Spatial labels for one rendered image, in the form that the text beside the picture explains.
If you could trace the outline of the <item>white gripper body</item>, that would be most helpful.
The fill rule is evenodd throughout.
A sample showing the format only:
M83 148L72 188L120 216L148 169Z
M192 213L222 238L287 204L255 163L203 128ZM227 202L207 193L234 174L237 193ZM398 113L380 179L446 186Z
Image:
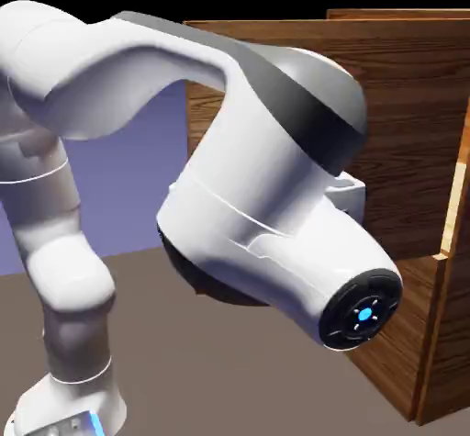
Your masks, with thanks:
M326 197L336 208L359 224L364 222L366 185L347 172L341 172L327 187Z

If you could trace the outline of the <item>wooden cabinet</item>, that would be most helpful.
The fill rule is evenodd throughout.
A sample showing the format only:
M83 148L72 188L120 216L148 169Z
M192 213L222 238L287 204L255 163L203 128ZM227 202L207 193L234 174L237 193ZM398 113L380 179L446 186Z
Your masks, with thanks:
M397 314L354 364L416 422L449 257L442 234L470 99L470 8L331 9L318 20L197 20L236 39L317 50L362 84L369 138L350 172L364 225L396 261Z

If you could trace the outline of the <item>wooden cabinet door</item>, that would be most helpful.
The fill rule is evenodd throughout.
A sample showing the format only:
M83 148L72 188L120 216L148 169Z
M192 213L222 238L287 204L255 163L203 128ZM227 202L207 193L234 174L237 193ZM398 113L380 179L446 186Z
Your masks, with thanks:
M470 99L442 234L441 256L470 252Z
M470 407L470 253L446 267L416 423Z

